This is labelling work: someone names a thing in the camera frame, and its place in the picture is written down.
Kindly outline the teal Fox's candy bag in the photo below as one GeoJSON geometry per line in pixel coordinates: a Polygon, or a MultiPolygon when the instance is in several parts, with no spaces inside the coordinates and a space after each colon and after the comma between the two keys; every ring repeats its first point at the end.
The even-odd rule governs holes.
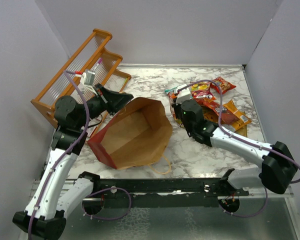
{"type": "Polygon", "coordinates": [[[176,93],[178,92],[177,87],[173,87],[171,89],[165,89],[164,93],[167,95],[168,92],[174,92],[174,94],[176,95],[176,93]]]}

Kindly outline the orange Fox's fruits candy bag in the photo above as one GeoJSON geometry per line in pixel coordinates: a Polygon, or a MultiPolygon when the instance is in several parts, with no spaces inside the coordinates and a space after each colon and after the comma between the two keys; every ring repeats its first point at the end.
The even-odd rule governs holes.
{"type": "Polygon", "coordinates": [[[191,86],[192,97],[195,99],[215,100],[215,96],[211,92],[210,82],[200,82],[191,86]]]}

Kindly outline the red snack packet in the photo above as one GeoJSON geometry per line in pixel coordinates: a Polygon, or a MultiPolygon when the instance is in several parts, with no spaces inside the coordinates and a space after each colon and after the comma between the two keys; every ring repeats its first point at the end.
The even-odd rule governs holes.
{"type": "Polygon", "coordinates": [[[221,76],[215,78],[213,80],[214,84],[211,83],[210,86],[214,89],[219,95],[225,94],[226,92],[235,89],[236,86],[230,83],[229,81],[225,80],[221,76]]]}

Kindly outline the orange Nutter snack bag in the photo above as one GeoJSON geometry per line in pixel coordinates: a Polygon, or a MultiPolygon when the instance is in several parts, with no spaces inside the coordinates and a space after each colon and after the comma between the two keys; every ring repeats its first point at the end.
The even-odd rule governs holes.
{"type": "MultiPolygon", "coordinates": [[[[203,101],[203,116],[206,120],[218,123],[220,105],[213,100],[203,101]]],[[[220,123],[232,132],[236,132],[250,124],[251,119],[242,111],[238,110],[233,100],[222,105],[220,123]]]]}

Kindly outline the red Doritos chips bag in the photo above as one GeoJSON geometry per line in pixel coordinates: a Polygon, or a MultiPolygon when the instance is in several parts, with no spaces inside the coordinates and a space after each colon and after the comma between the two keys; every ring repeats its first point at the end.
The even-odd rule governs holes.
{"type": "Polygon", "coordinates": [[[196,99],[196,102],[201,107],[207,108],[207,111],[204,113],[204,117],[209,121],[217,122],[220,113],[221,113],[221,118],[220,118],[221,124],[232,125],[234,122],[236,122],[239,119],[225,106],[222,106],[222,109],[220,110],[220,105],[211,99],[199,98],[196,99]]]}

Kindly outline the red paper bag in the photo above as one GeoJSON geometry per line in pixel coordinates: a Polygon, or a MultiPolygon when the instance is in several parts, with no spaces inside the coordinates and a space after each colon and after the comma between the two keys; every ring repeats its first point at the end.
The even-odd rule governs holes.
{"type": "Polygon", "coordinates": [[[87,142],[96,158],[117,170],[158,162],[173,127],[159,100],[137,97],[87,142]]]}

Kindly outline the gold crispy chips bag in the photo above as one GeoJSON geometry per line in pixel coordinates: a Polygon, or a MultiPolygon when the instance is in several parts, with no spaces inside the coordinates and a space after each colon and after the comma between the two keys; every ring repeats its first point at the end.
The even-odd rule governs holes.
{"type": "Polygon", "coordinates": [[[247,128],[247,125],[242,125],[240,126],[239,128],[237,127],[234,127],[232,125],[229,125],[229,130],[238,134],[238,135],[241,135],[241,136],[244,136],[244,137],[247,137],[248,136],[248,128],[247,128]]]}

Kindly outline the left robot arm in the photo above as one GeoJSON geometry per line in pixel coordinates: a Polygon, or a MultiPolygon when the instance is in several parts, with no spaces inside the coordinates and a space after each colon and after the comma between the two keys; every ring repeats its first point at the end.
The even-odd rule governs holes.
{"type": "Polygon", "coordinates": [[[25,210],[16,212],[13,223],[22,231],[44,240],[57,240],[73,210],[89,196],[96,197],[101,190],[99,177],[85,173],[65,193],[61,194],[68,173],[77,160],[87,138],[92,118],[107,111],[114,115],[134,97],[129,93],[111,91],[97,84],[94,96],[78,103],[72,96],[60,97],[55,103],[54,117],[58,127],[53,135],[48,163],[35,194],[25,210]]]}

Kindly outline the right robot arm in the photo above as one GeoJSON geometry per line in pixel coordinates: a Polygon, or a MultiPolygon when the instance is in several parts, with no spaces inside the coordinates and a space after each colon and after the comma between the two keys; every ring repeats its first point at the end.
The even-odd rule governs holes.
{"type": "Polygon", "coordinates": [[[204,119],[203,110],[194,99],[171,106],[188,136],[196,142],[227,150],[255,165],[243,170],[229,169],[219,184],[224,195],[253,187],[265,187],[273,193],[284,194],[292,183],[298,168],[286,144],[258,142],[221,128],[204,119]]]}

